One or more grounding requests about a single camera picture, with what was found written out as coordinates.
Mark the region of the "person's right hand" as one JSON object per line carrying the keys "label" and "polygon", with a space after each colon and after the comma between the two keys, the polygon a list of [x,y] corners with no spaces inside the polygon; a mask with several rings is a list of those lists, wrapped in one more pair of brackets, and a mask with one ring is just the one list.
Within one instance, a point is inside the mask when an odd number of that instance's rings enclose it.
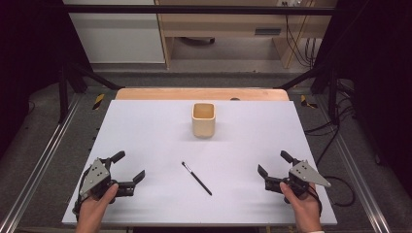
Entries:
{"label": "person's right hand", "polygon": [[317,200],[316,187],[313,183],[310,184],[308,191],[299,197],[295,196],[285,183],[280,183],[280,187],[282,193],[292,205],[296,227],[321,226],[320,204]]}

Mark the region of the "aluminium floor rail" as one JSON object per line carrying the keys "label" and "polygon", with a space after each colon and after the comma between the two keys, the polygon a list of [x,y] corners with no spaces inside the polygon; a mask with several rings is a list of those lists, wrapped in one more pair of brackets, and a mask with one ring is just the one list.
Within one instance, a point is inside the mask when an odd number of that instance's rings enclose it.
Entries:
{"label": "aluminium floor rail", "polygon": [[337,151],[350,178],[352,189],[374,232],[391,233],[391,228],[372,193],[371,183],[366,179],[367,174],[373,174],[372,168],[376,165],[374,152],[364,138],[356,120],[345,120],[345,117],[355,115],[352,102],[348,96],[343,96],[339,97],[332,107],[332,112],[336,114],[339,125],[331,140],[331,147]]}
{"label": "aluminium floor rail", "polygon": [[17,197],[12,208],[9,210],[5,218],[0,223],[0,233],[14,233],[17,226],[30,203],[34,192],[36,191],[41,179],[49,167],[51,160],[57,150],[75,112],[78,110],[79,103],[83,96],[74,94],[72,101],[68,107],[68,113],[63,120],[56,126],[49,139],[47,146],[43,150],[36,166],[32,170],[28,180],[26,181],[22,191]]}

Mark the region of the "person's left hand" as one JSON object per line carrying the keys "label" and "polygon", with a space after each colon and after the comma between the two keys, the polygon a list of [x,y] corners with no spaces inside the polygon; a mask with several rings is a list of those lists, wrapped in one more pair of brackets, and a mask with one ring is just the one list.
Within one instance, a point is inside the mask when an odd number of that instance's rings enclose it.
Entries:
{"label": "person's left hand", "polygon": [[101,221],[105,215],[106,209],[110,202],[115,198],[119,185],[113,184],[106,193],[99,199],[94,200],[87,198],[80,210],[78,225],[99,225],[101,227]]}

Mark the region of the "black frame strut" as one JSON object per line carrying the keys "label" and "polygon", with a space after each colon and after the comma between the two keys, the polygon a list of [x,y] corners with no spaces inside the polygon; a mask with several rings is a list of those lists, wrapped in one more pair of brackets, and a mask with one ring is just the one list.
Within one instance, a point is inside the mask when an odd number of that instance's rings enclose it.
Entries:
{"label": "black frame strut", "polygon": [[59,91],[59,106],[60,117],[59,123],[62,123],[69,115],[68,91],[67,84],[73,88],[76,93],[85,93],[87,84],[84,77],[93,79],[112,90],[120,90],[121,86],[112,83],[103,77],[95,74],[90,69],[87,69],[77,63],[67,63],[62,66],[58,73],[58,91]]}
{"label": "black frame strut", "polygon": [[332,66],[321,64],[299,75],[297,78],[277,86],[277,89],[289,90],[298,83],[306,81],[310,78],[315,79],[310,87],[313,94],[320,94],[326,87],[328,87],[327,115],[331,122],[337,125],[339,121],[336,103],[338,78],[337,71]]}

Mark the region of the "black curtain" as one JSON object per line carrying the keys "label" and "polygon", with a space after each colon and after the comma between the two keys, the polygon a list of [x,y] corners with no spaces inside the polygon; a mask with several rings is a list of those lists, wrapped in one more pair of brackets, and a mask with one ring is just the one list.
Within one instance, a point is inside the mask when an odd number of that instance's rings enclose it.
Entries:
{"label": "black curtain", "polygon": [[412,196],[412,0],[337,0],[318,61],[354,83],[380,158]]}
{"label": "black curtain", "polygon": [[0,158],[28,114],[29,96],[59,70],[90,66],[63,0],[0,0]]}

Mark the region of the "grey desk label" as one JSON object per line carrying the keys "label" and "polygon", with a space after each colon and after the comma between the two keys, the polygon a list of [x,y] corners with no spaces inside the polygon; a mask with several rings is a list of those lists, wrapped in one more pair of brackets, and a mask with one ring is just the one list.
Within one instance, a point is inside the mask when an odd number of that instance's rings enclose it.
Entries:
{"label": "grey desk label", "polygon": [[279,36],[282,32],[281,28],[256,28],[256,36]]}

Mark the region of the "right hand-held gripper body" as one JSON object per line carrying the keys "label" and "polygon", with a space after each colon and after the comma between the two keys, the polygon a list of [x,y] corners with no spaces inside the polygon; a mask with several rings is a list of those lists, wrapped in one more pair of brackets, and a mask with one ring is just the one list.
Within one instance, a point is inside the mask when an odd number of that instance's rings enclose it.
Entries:
{"label": "right hand-held gripper body", "polygon": [[331,183],[306,160],[294,162],[286,178],[273,178],[267,172],[264,172],[266,190],[281,193],[280,183],[285,183],[297,197],[305,193],[311,183],[331,187]]}

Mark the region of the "light wooden desk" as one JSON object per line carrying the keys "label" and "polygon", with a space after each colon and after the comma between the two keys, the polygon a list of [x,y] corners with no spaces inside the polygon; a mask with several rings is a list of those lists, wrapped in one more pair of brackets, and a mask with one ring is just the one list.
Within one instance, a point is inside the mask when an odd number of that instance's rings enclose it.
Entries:
{"label": "light wooden desk", "polygon": [[[303,0],[300,7],[333,8],[338,0]],[[161,5],[281,7],[280,0],[154,0]],[[292,65],[304,38],[321,40],[329,16],[159,14],[161,35],[178,37],[267,37],[273,40],[285,68]],[[256,28],[281,28],[279,36],[256,36]]]}

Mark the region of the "beige square cup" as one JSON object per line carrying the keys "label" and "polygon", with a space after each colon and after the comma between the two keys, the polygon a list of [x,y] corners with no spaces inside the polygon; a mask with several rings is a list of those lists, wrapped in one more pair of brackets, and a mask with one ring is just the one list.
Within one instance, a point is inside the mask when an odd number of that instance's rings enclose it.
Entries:
{"label": "beige square cup", "polygon": [[210,138],[215,134],[216,109],[212,103],[195,103],[192,107],[192,133],[198,138]]}

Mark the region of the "black pen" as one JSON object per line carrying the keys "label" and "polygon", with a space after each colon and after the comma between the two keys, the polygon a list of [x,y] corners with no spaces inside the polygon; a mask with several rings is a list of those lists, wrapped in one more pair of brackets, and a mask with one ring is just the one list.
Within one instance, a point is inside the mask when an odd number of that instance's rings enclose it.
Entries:
{"label": "black pen", "polygon": [[190,169],[190,167],[187,165],[187,163],[185,161],[182,161],[181,163],[187,170],[188,172],[194,177],[194,179],[202,186],[202,188],[210,195],[212,196],[213,193],[212,191],[203,183],[202,180],[200,180],[195,173]]}

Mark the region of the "yellow black tape strip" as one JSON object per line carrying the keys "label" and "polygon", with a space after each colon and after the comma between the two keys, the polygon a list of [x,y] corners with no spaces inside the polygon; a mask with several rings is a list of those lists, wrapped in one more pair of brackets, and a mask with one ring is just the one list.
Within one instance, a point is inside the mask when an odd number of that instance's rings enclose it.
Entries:
{"label": "yellow black tape strip", "polygon": [[308,108],[312,108],[312,109],[318,109],[318,105],[317,104],[313,104],[313,103],[309,103],[305,97],[305,95],[300,95],[300,104],[303,107],[308,107]]}
{"label": "yellow black tape strip", "polygon": [[103,94],[103,93],[98,94],[98,96],[96,97],[95,102],[93,104],[93,107],[92,107],[93,110],[98,110],[99,109],[99,107],[100,107],[100,105],[101,105],[101,103],[104,99],[104,96],[105,96],[105,94]]}

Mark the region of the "black horizontal frame bar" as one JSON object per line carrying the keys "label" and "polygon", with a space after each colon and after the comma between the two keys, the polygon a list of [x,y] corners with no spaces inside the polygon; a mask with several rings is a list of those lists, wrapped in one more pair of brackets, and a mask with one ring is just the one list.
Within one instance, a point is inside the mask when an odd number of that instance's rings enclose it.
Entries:
{"label": "black horizontal frame bar", "polygon": [[64,5],[68,13],[333,16],[335,8],[189,5]]}

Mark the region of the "white cabinet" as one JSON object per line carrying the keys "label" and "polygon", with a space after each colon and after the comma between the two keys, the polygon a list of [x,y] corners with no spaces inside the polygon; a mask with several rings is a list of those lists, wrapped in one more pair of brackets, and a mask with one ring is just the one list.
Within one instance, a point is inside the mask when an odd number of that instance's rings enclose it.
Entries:
{"label": "white cabinet", "polygon": [[156,14],[70,14],[90,63],[163,63]]}

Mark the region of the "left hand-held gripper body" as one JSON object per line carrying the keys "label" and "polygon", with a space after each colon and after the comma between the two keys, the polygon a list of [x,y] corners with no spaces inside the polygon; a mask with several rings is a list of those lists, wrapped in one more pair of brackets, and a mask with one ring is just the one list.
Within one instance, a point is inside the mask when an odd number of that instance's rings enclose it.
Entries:
{"label": "left hand-held gripper body", "polygon": [[119,183],[111,177],[111,165],[117,163],[118,158],[96,158],[86,170],[85,178],[81,181],[79,189],[80,201],[85,201],[88,197],[97,200],[101,199],[107,190],[114,184],[119,185],[116,197],[132,196],[134,194],[135,183]]}

